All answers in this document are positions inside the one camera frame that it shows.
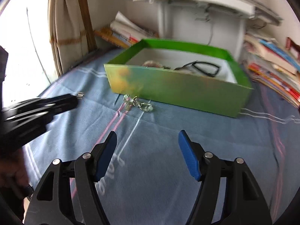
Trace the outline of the left human hand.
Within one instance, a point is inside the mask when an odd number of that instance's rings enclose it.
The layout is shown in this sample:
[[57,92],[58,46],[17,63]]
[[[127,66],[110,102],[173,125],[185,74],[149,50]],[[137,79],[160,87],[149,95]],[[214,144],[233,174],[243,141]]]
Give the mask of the left human hand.
[[8,177],[15,178],[16,183],[20,186],[29,184],[22,148],[6,157],[1,157],[1,187],[9,186]]

